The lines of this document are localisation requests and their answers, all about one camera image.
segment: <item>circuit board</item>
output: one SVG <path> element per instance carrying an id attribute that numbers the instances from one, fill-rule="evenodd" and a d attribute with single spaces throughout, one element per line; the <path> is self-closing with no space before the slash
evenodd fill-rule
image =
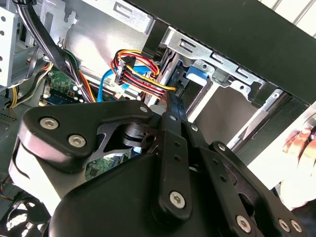
<path id="1" fill-rule="evenodd" d="M 127 152 L 122 156 L 114 156 L 112 158 L 100 158 L 89 162 L 85 170 L 85 179 L 89 181 L 94 177 L 97 177 L 98 175 L 110 170 L 118 164 L 121 164 L 122 162 L 128 160 L 130 156 L 131 152 Z"/>
<path id="2" fill-rule="evenodd" d="M 50 76 L 50 87 L 63 94 L 67 94 L 68 91 L 73 93 L 74 97 L 78 92 L 73 90 L 76 86 L 75 83 L 70 80 L 65 74 L 59 71 L 52 71 L 52 76 Z"/>
<path id="3" fill-rule="evenodd" d="M 76 84 L 60 71 L 50 71 L 46 79 L 43 98 L 49 105 L 83 103 Z"/>

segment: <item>cooling fan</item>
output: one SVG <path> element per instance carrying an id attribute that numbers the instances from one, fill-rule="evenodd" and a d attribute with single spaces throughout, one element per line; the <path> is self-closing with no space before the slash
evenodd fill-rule
<path id="1" fill-rule="evenodd" d="M 19 192 L 0 220 L 0 236 L 42 237 L 49 218 L 44 204 L 26 192 Z"/>

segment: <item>finger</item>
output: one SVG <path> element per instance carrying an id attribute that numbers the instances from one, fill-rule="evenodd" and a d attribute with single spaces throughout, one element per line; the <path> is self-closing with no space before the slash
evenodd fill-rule
<path id="1" fill-rule="evenodd" d="M 284 145 L 283 147 L 283 152 L 284 153 L 288 153 L 288 149 L 290 148 L 290 146 L 292 145 L 292 143 L 294 142 L 294 140 L 297 138 L 298 134 L 295 134 L 293 137 L 291 137 L 290 140 L 288 140 L 288 142 Z"/>
<path id="2" fill-rule="evenodd" d="M 309 177 L 313 172 L 316 160 L 316 139 L 312 140 L 303 151 L 297 166 L 297 172 L 301 176 Z"/>
<path id="3" fill-rule="evenodd" d="M 295 138 L 293 143 L 290 145 L 287 153 L 289 155 L 299 158 L 305 148 L 305 144 L 308 140 L 310 133 L 311 130 L 309 128 L 305 128 L 303 131 L 301 131 Z"/>

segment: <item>hand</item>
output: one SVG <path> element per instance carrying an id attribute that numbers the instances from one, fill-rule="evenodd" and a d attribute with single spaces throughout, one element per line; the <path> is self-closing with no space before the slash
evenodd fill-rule
<path id="1" fill-rule="evenodd" d="M 308 144 L 310 134 L 310 129 L 304 129 L 283 148 L 291 175 L 281 182 L 281 199 L 289 210 L 316 199 L 316 139 Z"/>

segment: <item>silver screw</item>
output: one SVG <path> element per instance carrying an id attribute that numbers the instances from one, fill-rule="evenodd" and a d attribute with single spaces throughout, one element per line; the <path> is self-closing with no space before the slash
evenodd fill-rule
<path id="1" fill-rule="evenodd" d="M 275 93 L 275 94 L 273 95 L 273 98 L 277 99 L 279 96 L 280 96 L 279 93 Z"/>
<path id="2" fill-rule="evenodd" d="M 246 233 L 251 232 L 251 225 L 249 224 L 249 222 L 247 221 L 246 218 L 244 218 L 243 216 L 237 216 L 236 221 L 237 221 L 237 224 L 239 225 L 239 227 L 243 231 L 245 231 Z"/>
<path id="3" fill-rule="evenodd" d="M 80 135 L 71 135 L 68 138 L 68 142 L 70 145 L 78 148 L 85 146 L 85 139 Z"/>
<path id="4" fill-rule="evenodd" d="M 145 113 L 148 112 L 148 110 L 147 110 L 145 107 L 143 107 L 143 106 L 141 106 L 141 107 L 139 107 L 139 108 L 140 108 L 141 111 L 143 111 L 143 112 L 145 112 Z"/>
<path id="5" fill-rule="evenodd" d="M 213 80 L 216 82 L 216 83 L 221 83 L 218 79 L 216 78 L 213 78 Z"/>
<path id="6" fill-rule="evenodd" d="M 42 118 L 39 121 L 39 123 L 43 128 L 46 128 L 49 130 L 54 130 L 58 128 L 58 125 L 59 125 L 58 122 L 53 118 Z"/>
<path id="7" fill-rule="evenodd" d="M 279 219 L 278 223 L 280 224 L 282 229 L 284 229 L 286 232 L 290 232 L 291 231 L 289 226 L 287 225 L 287 223 L 285 221 L 283 221 L 282 219 Z"/>
<path id="8" fill-rule="evenodd" d="M 291 220 L 291 224 L 296 229 L 297 232 L 299 232 L 299 233 L 303 232 L 302 228 L 300 227 L 300 225 L 296 221 Z"/>
<path id="9" fill-rule="evenodd" d="M 184 197 L 178 193 L 177 191 L 173 191 L 170 193 L 170 202 L 177 208 L 182 209 L 186 205 L 186 201 Z"/>
<path id="10" fill-rule="evenodd" d="M 176 121 L 176 120 L 177 120 L 177 118 L 176 118 L 175 116 L 173 116 L 173 115 L 169 115 L 169 117 L 170 117 L 173 121 Z"/>
<path id="11" fill-rule="evenodd" d="M 191 128 L 193 131 L 197 132 L 198 131 L 198 127 L 194 126 L 193 124 L 191 125 Z"/>
<path id="12" fill-rule="evenodd" d="M 225 151 L 225 147 L 222 144 L 218 144 L 219 149 L 221 149 L 222 151 Z"/>

